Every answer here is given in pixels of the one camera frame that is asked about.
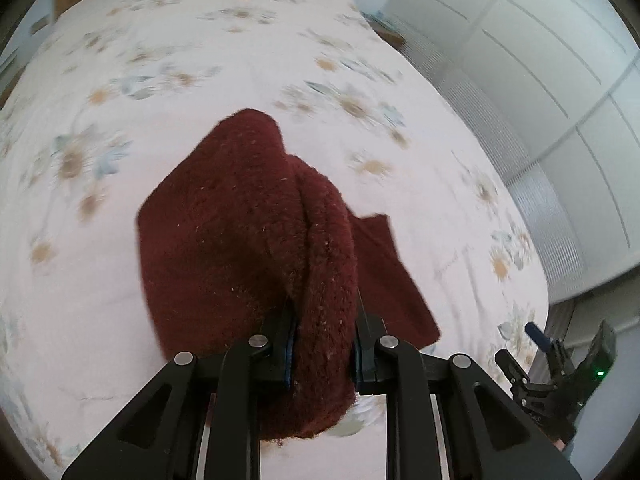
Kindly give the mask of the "dark red knitted sweater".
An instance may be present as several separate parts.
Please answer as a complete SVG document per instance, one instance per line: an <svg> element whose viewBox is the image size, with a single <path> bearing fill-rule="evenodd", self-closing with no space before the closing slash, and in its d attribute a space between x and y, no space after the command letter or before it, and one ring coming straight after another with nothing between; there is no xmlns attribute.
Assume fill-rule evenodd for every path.
<svg viewBox="0 0 640 480"><path fill-rule="evenodd" d="M358 311L416 348L439 330L384 214L359 218L323 174L285 151L259 110L224 119L137 218L146 304L165 356L211 356L287 302L297 316L292 386L260 422L265 440L311 438L352 406Z"/></svg>

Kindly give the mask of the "white wardrobe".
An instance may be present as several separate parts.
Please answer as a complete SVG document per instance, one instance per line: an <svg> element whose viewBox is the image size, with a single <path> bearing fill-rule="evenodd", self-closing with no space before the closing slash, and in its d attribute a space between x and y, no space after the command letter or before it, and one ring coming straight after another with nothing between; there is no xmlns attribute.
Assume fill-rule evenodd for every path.
<svg viewBox="0 0 640 480"><path fill-rule="evenodd" d="M639 47L610 0L387 0L494 164L552 301L639 262Z"/></svg>

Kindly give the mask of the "pink floral bed sheet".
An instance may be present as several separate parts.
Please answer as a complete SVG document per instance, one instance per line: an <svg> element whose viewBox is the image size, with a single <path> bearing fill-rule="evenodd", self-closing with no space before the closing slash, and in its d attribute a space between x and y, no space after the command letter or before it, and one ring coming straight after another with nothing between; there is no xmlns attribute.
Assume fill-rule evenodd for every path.
<svg viewBox="0 0 640 480"><path fill-rule="evenodd" d="M471 130L352 0L84 0L1 112L1 409L64 469L180 350L291 300L307 339L267 479L379 479L380 400L338 359L357 304L495 379L548 314Z"/></svg>

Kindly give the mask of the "wooden bedside table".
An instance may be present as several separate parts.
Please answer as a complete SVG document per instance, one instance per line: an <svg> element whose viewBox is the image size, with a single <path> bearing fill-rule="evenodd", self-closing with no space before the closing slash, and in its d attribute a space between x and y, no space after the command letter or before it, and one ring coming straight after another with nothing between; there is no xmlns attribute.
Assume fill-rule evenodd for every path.
<svg viewBox="0 0 640 480"><path fill-rule="evenodd" d="M363 13L362 16L368 22L372 30L397 51L401 51L405 45L405 37L381 14Z"/></svg>

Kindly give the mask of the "wall socket plate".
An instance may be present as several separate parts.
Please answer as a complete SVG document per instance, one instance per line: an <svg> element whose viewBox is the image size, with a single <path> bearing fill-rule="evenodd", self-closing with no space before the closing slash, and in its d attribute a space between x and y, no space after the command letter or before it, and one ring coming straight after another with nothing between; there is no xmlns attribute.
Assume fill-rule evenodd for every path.
<svg viewBox="0 0 640 480"><path fill-rule="evenodd" d="M49 23L50 23L50 20L47 15L43 16L37 21L34 21L32 23L32 26L30 26L29 35L35 36L37 32L40 32L40 30L43 30L44 28L46 28L49 25Z"/></svg>

